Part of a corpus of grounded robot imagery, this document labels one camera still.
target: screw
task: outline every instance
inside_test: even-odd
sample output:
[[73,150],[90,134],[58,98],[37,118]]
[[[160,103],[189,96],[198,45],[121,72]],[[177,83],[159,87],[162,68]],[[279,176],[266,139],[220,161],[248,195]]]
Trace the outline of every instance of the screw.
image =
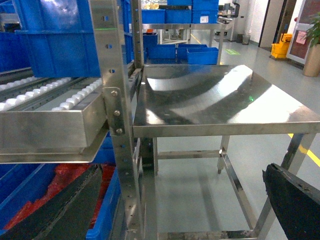
[[116,132],[117,134],[122,134],[124,131],[122,130],[122,128],[118,128],[115,132]]
[[114,111],[114,113],[113,113],[113,115],[116,116],[116,117],[119,117],[120,114],[121,114],[121,113],[120,113],[120,111],[118,111],[118,110]]
[[112,92],[111,92],[111,95],[114,96],[114,97],[116,97],[116,96],[118,96],[118,92],[117,92],[117,91],[112,91]]

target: blue plastic crate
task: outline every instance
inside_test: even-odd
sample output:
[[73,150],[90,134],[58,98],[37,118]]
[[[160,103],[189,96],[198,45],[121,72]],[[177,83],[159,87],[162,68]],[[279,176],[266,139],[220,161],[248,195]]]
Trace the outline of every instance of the blue plastic crate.
[[21,34],[36,77],[100,77],[93,33]]
[[0,178],[0,203],[2,203],[39,164],[17,164]]
[[219,8],[219,0],[192,0],[192,10],[215,11]]
[[4,1],[0,3],[0,9],[7,14],[16,13],[12,0]]
[[89,1],[13,2],[35,76],[101,76]]
[[187,49],[190,48],[207,48],[208,46],[206,44],[179,44],[178,48],[176,49],[176,55],[177,59],[179,60],[187,60]]
[[[55,176],[54,169],[56,166],[56,164],[41,164],[0,204],[0,229],[3,229],[28,201],[34,202],[43,197],[48,185]],[[119,196],[120,184],[118,172],[115,170],[104,196],[94,228],[89,229],[87,232],[87,240],[108,239]],[[0,230],[0,235],[5,232],[5,230]]]
[[0,72],[30,67],[22,38],[10,32],[0,32]]
[[0,164],[0,181],[1,178],[6,175],[15,165],[14,164]]
[[158,44],[158,34],[157,33],[144,33],[143,34],[143,48],[155,47]]
[[112,148],[101,148],[97,152],[94,161],[94,164],[116,164],[115,152]]
[[115,170],[106,194],[104,195],[98,218],[93,229],[88,230],[85,238],[86,240],[109,239],[120,194],[121,190],[118,171]]
[[165,9],[142,9],[143,24],[164,24],[166,10]]
[[168,0],[169,6],[191,6],[192,0]]
[[191,10],[165,10],[165,23],[166,24],[190,24],[192,17]]
[[218,61],[219,50],[216,47],[189,48],[187,50],[188,64],[214,65]]
[[23,30],[93,33],[88,0],[13,0]]
[[193,24],[216,24],[218,19],[218,10],[192,10]]
[[176,45],[164,44],[148,49],[149,59],[176,59]]

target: metal upright post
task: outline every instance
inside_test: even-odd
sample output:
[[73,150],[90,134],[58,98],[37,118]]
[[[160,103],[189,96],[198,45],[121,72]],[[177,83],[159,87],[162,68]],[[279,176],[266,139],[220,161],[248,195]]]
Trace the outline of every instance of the metal upright post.
[[132,38],[134,49],[134,66],[136,69],[142,69],[144,66],[144,43],[142,29],[141,1],[131,0],[132,13]]
[[90,0],[94,38],[103,80],[103,96],[112,136],[126,225],[131,240],[144,235],[138,166],[134,161],[134,138],[127,68],[123,64],[123,31],[119,29],[116,0]]
[[220,65],[221,62],[221,55],[222,55],[222,47],[224,45],[224,36],[225,36],[225,30],[226,30],[226,25],[222,24],[221,25],[221,30],[220,30],[220,40],[219,40],[219,53],[218,53],[218,61],[217,65]]

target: workstation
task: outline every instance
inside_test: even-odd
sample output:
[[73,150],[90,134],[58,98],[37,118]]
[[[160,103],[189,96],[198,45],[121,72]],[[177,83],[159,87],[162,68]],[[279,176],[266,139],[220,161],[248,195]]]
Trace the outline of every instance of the workstation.
[[[248,1],[186,2],[13,0],[0,13],[20,62],[0,73],[0,240],[272,239],[262,170],[297,175],[320,115],[249,61],[226,64]],[[186,42],[162,42],[162,30],[186,31]],[[2,51],[8,61],[14,50]],[[249,163],[264,154],[256,178]]]

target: stacked blue crate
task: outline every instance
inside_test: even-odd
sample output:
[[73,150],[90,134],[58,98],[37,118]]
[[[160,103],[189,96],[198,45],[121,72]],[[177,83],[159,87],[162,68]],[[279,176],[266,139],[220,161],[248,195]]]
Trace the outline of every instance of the stacked blue crate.
[[219,0],[192,0],[193,24],[216,24]]
[[87,0],[13,2],[36,77],[100,77]]

